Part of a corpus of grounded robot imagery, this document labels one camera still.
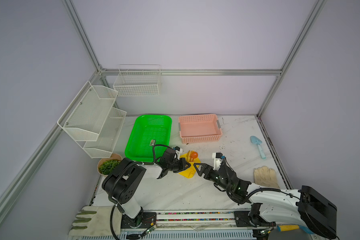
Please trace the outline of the yellow paper napkin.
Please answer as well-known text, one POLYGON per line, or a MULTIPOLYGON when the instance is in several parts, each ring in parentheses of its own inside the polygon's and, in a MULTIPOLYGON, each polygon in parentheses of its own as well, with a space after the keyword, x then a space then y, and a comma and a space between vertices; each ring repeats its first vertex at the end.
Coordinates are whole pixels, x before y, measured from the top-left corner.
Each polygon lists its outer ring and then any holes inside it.
POLYGON ((195 170, 195 168, 193 167, 194 163, 201 163, 201 161, 200 161, 200 159, 199 159, 199 155, 198 155, 198 158, 195 159, 194 162, 191 162, 191 161, 190 161, 190 154, 191 154, 191 152, 192 152, 192 151, 188 151, 186 154, 181 155, 181 158, 185 158, 185 159, 187 160, 187 162, 189 162, 189 163, 192 165, 189 169, 187 169, 187 170, 185 170, 185 171, 183 171, 183 172, 179 172, 179 175, 181 175, 181 176, 183 176, 183 177, 185 177, 185 178, 187 178, 187 179, 192 178, 192 177, 195 175, 195 173, 196 173, 196 170, 195 170))

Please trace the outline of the orange plastic spoon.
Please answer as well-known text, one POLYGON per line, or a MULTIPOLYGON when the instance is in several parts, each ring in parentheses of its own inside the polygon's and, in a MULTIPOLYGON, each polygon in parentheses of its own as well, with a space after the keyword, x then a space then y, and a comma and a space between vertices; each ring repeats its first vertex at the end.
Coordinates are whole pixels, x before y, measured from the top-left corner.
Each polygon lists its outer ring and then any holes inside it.
POLYGON ((197 159, 197 158, 198 158, 198 153, 192 151, 191 154, 190 154, 190 161, 191 161, 191 162, 194 162, 195 159, 197 159))

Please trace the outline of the pink plastic basket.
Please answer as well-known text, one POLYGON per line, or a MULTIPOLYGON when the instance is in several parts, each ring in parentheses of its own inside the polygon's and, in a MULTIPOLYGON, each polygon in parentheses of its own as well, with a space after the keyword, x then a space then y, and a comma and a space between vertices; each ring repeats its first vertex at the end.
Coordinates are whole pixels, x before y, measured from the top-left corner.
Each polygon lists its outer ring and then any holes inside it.
POLYGON ((216 114, 179 117, 179 134, 183 144, 217 142, 223 135, 216 114))

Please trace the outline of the green plastic basket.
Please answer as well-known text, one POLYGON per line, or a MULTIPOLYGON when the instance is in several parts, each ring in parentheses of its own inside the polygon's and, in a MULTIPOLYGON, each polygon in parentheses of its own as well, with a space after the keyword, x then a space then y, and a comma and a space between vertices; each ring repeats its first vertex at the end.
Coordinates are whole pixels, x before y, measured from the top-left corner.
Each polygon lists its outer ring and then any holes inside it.
POLYGON ((156 140, 155 152, 159 157, 165 151, 171 138, 172 119, 164 115, 142 115, 135 120, 125 156, 133 161, 153 162, 153 147, 151 140, 156 140))

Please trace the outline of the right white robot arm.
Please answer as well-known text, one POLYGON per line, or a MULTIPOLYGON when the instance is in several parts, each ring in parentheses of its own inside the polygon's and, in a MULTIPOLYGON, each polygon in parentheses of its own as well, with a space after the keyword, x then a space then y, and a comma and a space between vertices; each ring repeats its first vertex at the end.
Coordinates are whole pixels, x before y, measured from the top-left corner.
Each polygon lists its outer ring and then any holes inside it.
POLYGON ((237 205, 250 204, 250 225, 286 223, 308 228, 326 239, 337 238, 337 207, 309 186, 299 190, 263 187, 241 180, 222 163, 218 170, 204 163, 194 164, 200 177, 213 182, 237 205))

